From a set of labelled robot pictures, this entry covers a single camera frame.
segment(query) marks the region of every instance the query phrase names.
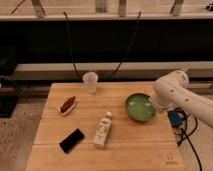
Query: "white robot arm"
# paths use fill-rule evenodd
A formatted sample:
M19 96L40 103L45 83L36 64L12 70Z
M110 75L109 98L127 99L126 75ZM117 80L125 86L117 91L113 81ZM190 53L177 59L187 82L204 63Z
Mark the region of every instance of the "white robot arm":
M156 94L150 101L158 112L176 105L213 128L213 101L187 90L188 83L187 74L181 70L160 77L154 83Z

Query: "clear plastic cup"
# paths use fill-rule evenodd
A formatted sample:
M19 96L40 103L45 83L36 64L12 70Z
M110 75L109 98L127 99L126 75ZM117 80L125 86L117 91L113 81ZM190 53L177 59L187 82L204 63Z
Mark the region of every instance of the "clear plastic cup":
M83 81L89 93L95 93L98 82L98 75L95 72L87 72L83 75Z

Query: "green bowl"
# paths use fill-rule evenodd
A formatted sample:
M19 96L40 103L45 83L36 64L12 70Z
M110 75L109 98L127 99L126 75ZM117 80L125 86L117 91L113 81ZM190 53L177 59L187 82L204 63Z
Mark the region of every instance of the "green bowl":
M131 118L140 122L151 120L156 113L149 96L142 93L132 94L126 99L126 110Z

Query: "white bottle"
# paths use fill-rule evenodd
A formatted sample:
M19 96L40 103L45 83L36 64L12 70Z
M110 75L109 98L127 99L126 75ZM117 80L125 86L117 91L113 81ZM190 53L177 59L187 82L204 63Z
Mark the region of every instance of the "white bottle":
M110 129L111 121L112 121L112 113L107 112L106 116L101 119L95 137L93 139L93 144L96 148L98 149L104 148L104 144L107 139L107 134Z

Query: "wooden table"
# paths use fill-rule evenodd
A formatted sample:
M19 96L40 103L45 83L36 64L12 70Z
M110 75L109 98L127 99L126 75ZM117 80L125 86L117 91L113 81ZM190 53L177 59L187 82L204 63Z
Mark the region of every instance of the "wooden table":
M145 82L98 83L89 94L82 83L52 84L29 157L27 171L141 171L183 170L183 161L166 113L150 122L139 123L126 113L125 100L133 93L153 94ZM76 96L76 108L66 117L57 107ZM104 150L92 140L100 119L113 114L112 127ZM69 154L59 147L76 128L85 134Z

